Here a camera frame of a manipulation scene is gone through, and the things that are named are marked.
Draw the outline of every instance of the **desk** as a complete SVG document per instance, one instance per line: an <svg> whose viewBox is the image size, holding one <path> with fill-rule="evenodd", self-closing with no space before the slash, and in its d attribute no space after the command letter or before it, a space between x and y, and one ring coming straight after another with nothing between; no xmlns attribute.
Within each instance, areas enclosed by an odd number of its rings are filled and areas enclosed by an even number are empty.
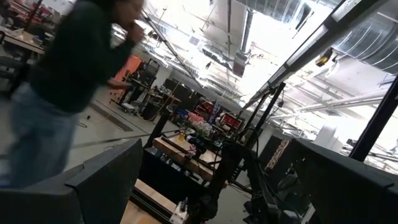
<svg viewBox="0 0 398 224"><path fill-rule="evenodd" d="M33 43L33 41L32 41L33 35L32 34L29 34L25 31L22 31L19 33L14 32L5 27L0 27L0 30L4 31L4 33L6 34L6 36L4 37L5 42L9 42L14 45L18 45L18 46L28 50L29 52L44 54L44 48L41 47L40 45Z"/></svg>
<svg viewBox="0 0 398 224"><path fill-rule="evenodd" d="M176 204L171 202L169 199L143 183L141 180L137 179L137 182L134 186L133 194L137 191L145 194L148 198L153 201L156 201L159 205L163 206L166 210L169 211L170 215L174 212ZM160 224L155 218L156 214L152 211L140 207L140 203L136 203L133 198L127 203L126 209L124 211L124 215L121 220L121 224Z"/></svg>
<svg viewBox="0 0 398 224"><path fill-rule="evenodd" d="M190 144L186 142L186 140L179 140L178 136L174 136L169 138L170 141L172 141L175 144L178 144L185 150L189 151L190 150ZM171 144L167 143L164 141L162 138L155 138L154 139L154 147L160 151L162 151L164 154L168 155L171 160L175 161L176 163L180 165L185 165L185 168L200 175L201 178L205 181L211 181L213 178L213 171L204 165L200 164L198 161L194 161L190 159L187 161L187 158L185 158L185 153L178 150L176 147L172 146ZM214 162L216 159L217 161L221 160L220 156L217 156L214 152L211 152L207 150L203 155L200 156L200 159L205 161L205 162Z"/></svg>

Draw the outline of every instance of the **black metal pole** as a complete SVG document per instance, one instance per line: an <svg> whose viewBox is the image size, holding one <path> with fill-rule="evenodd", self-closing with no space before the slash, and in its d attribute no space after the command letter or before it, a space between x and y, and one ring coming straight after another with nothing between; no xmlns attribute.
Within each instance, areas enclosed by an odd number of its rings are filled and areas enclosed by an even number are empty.
<svg viewBox="0 0 398 224"><path fill-rule="evenodd" d="M166 110L163 111L162 116L160 116L158 122L156 123L154 129L152 130L152 133L150 134L147 143L144 146L144 149L147 149L149 147L153 146L153 142L155 138L161 137L162 135L162 130L164 126L167 123L167 120L169 119L170 114L172 114L172 111L166 108Z"/></svg>
<svg viewBox="0 0 398 224"><path fill-rule="evenodd" d="M248 122L246 123L244 130L248 127L250 127L251 122L253 121L254 117L256 117L257 112L260 110L261 106L264 104L265 100L267 99L268 94L264 94L264 96L262 96L259 104L257 105L256 109L254 109L252 115L250 116Z"/></svg>
<svg viewBox="0 0 398 224"><path fill-rule="evenodd" d="M261 126L266 122L267 117L269 115L269 113L271 112L272 107L275 105L276 101L278 100L279 95L282 93L282 91L284 90L286 84L285 83L281 83L278 86L278 89L276 89L276 92L274 94L274 96L271 99L271 102L269 102L267 109L264 111L264 113L262 114L259 122L256 125L256 131L260 131Z"/></svg>
<svg viewBox="0 0 398 224"><path fill-rule="evenodd" d="M43 0L37 1L35 7L33 8L33 10L31 10L31 12L29 14L29 17L27 18L24 30L27 30L29 28L29 26L32 23L32 20L35 17L37 11L40 9L40 6L42 5L42 2L43 2Z"/></svg>
<svg viewBox="0 0 398 224"><path fill-rule="evenodd" d="M398 77L384 95L383 100L380 102L372 118L369 120L368 125L362 132L355 144L355 147L349 154L350 158L363 162L368 156L374 143L380 136L390 117L395 112L398 106Z"/></svg>
<svg viewBox="0 0 398 224"><path fill-rule="evenodd" d="M271 101L269 102L267 109L264 111L259 122L257 123L257 125L255 127L255 130L257 131L257 133L260 131L261 126L266 122L266 119L267 119L269 113L271 112L272 107L274 107L276 101L278 100L279 95L282 93L282 90L285 88L285 86L286 86L285 83L281 83L278 86L278 89L276 89L276 92L275 92L274 96L272 97ZM252 148L252 146L256 142L256 139L257 139L257 135L252 133L250 135L248 141L246 141L245 146L248 148Z"/></svg>

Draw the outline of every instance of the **long hair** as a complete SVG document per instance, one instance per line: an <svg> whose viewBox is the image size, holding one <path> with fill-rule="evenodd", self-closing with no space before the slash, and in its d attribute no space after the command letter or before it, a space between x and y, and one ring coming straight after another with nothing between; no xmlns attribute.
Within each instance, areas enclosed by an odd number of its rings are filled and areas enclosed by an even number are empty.
<svg viewBox="0 0 398 224"><path fill-rule="evenodd" d="M125 0L77 0L76 2L80 1L89 1L95 3L97 6L102 8L103 11L110 13L114 6L114 3L117 1L125 1Z"/></svg>

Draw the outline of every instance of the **person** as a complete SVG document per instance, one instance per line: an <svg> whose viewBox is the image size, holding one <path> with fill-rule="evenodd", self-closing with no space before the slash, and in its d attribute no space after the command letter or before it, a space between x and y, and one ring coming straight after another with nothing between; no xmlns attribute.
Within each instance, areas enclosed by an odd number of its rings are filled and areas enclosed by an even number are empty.
<svg viewBox="0 0 398 224"><path fill-rule="evenodd" d="M16 137L9 148L5 188L23 188L61 173L67 163L79 113L98 86L128 88L114 76L143 38L134 21L143 0L77 0L57 27L45 55L29 72L29 83L12 96L10 125ZM111 49L111 24L127 30Z"/></svg>

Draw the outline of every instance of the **dark sweater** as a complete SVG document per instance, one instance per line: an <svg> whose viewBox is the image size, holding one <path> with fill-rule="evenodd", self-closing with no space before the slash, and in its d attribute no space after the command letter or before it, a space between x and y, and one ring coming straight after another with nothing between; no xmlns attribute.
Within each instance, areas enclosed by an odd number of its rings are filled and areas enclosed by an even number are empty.
<svg viewBox="0 0 398 224"><path fill-rule="evenodd" d="M37 94L69 113L83 111L97 87L123 67L134 43L111 49L109 13L91 1L77 1L58 27L45 55L29 75Z"/></svg>

